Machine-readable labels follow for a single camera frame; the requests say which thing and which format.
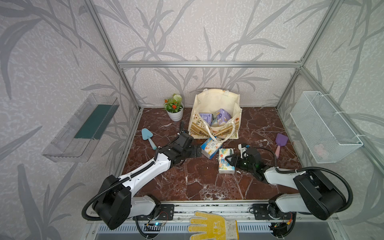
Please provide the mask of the elephant print tissue pack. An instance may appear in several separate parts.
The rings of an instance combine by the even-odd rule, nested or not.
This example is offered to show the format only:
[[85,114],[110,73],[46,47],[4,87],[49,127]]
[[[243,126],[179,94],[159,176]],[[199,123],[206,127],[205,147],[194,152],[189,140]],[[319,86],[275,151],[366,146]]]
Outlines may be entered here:
[[231,166],[228,161],[226,160],[226,157],[234,154],[234,149],[219,149],[218,152],[218,163],[219,163],[219,174],[234,174],[235,173],[235,167]]

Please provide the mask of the floral blue tissue pack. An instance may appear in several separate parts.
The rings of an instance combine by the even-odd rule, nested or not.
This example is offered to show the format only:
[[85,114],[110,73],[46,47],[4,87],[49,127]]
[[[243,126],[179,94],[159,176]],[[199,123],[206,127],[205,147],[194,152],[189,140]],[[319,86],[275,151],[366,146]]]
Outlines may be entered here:
[[216,141],[216,139],[208,138],[202,145],[201,145],[201,153],[203,156],[207,157],[208,159],[212,159],[215,154],[219,151],[219,149],[222,147],[223,143],[219,143]]

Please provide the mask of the purple tissue pack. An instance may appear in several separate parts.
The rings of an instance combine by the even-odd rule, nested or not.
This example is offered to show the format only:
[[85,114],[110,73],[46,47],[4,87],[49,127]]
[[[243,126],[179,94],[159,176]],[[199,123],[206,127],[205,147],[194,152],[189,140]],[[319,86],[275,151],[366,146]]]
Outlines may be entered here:
[[208,114],[208,113],[200,113],[200,117],[207,122],[207,124],[210,126],[213,122],[213,114]]
[[223,126],[225,125],[232,116],[224,109],[219,109],[217,111],[217,124],[218,126]]

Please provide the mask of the cream floral canvas bag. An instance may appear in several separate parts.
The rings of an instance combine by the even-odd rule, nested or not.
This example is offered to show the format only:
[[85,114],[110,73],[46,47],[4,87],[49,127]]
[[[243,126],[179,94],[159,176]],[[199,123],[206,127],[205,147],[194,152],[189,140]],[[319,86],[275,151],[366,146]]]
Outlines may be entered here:
[[[232,116],[223,126],[211,127],[200,117],[200,113],[208,113],[213,114],[216,119],[219,109],[226,110]],[[188,131],[195,139],[212,138],[219,143],[237,140],[241,118],[242,108],[239,94],[221,89],[205,89],[195,96]]]

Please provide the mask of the light blue tissue pack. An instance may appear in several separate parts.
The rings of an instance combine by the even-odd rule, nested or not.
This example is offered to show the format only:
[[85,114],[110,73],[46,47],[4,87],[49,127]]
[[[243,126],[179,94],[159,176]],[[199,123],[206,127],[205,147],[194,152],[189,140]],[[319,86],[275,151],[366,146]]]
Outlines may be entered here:
[[213,121],[211,122],[211,127],[218,127],[219,124],[218,124],[218,120],[217,119],[213,119]]

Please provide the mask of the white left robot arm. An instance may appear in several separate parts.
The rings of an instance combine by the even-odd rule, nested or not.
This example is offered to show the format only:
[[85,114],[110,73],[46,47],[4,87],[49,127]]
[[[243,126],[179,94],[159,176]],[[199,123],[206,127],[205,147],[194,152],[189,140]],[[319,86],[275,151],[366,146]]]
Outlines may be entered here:
[[81,211],[87,221],[102,221],[114,230],[127,219],[137,216],[157,215],[161,202],[151,196],[136,197],[136,193],[158,175],[174,166],[181,165],[187,159],[198,158],[202,149],[193,144],[194,138],[187,131],[164,147],[158,147],[148,162],[128,174],[108,176],[99,192],[92,197]]

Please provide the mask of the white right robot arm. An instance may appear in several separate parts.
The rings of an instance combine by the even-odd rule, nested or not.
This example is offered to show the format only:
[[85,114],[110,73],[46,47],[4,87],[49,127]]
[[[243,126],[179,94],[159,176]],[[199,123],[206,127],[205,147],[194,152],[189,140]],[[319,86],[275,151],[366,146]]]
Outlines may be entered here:
[[243,148],[240,154],[227,155],[225,160],[230,166],[252,174],[260,182],[298,191],[270,199],[269,206],[273,212],[310,214],[317,219],[327,220],[334,213],[343,212],[352,205],[353,190],[338,173],[321,167],[285,170],[278,166],[267,166],[260,150],[260,147]]

